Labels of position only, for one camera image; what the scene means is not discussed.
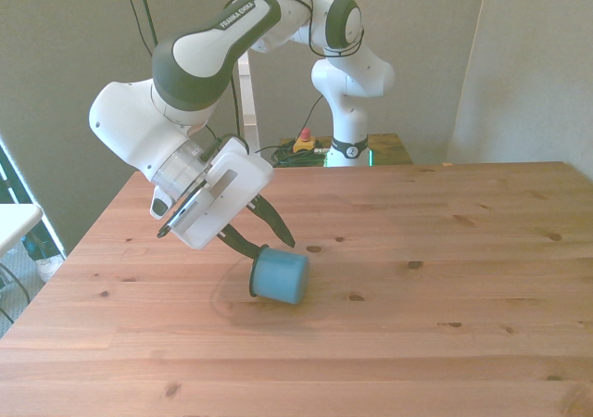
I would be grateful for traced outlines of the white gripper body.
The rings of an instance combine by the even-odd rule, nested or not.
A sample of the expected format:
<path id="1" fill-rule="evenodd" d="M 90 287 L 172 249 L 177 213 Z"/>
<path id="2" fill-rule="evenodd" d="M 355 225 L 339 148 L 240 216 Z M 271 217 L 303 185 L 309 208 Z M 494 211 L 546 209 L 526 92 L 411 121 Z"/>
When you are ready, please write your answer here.
<path id="1" fill-rule="evenodd" d="M 230 139 L 211 161 L 206 185 L 192 195 L 171 222 L 171 232 L 201 249 L 271 181 L 272 166 Z"/>

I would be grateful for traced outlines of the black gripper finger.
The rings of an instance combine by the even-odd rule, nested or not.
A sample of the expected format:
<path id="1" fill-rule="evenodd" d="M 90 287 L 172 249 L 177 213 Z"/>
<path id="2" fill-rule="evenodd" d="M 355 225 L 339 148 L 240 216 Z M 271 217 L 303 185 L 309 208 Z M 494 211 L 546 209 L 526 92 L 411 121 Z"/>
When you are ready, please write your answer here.
<path id="1" fill-rule="evenodd" d="M 227 224 L 218 233 L 220 240 L 234 251 L 250 258 L 257 259 L 260 246 L 246 240 L 231 224 Z"/>
<path id="2" fill-rule="evenodd" d="M 295 247 L 296 241 L 290 230 L 280 214 L 268 200 L 262 195 L 256 195 L 246 206 L 253 214 L 264 220 L 283 243 L 291 248 Z"/>

